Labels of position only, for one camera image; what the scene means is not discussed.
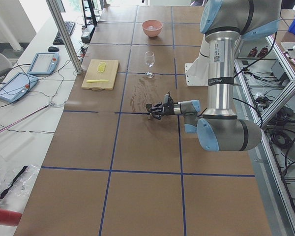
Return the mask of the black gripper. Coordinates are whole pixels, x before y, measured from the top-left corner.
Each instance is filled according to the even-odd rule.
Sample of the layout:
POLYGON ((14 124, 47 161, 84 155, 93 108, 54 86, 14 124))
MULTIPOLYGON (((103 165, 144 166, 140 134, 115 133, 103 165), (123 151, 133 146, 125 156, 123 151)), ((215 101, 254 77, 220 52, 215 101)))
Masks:
POLYGON ((163 103, 157 103, 155 105, 150 104, 151 110, 161 110, 161 113, 148 113, 147 118, 149 120, 157 119, 161 120, 162 116, 173 116, 173 115, 179 115, 180 114, 180 103, 179 102, 163 102, 163 103))

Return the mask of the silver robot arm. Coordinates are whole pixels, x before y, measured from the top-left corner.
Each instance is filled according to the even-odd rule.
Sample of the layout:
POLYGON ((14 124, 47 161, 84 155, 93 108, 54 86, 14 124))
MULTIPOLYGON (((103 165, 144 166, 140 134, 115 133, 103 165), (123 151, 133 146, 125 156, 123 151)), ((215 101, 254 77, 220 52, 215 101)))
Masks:
POLYGON ((261 141, 261 129, 238 119, 233 110, 235 43, 254 40, 278 30, 279 0, 210 0, 204 8, 200 31, 208 43, 207 109, 199 116, 198 100, 174 102, 169 94, 156 105, 146 104, 156 119, 183 115, 186 133, 196 133, 207 151, 246 151, 261 141))

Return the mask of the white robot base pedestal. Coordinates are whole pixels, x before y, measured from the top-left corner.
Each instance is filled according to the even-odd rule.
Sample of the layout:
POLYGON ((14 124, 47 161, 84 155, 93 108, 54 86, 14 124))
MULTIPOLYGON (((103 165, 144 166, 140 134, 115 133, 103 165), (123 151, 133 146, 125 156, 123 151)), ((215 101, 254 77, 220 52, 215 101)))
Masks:
POLYGON ((193 63, 185 64, 187 86, 208 85, 209 44, 205 37, 202 39, 198 57, 193 63))

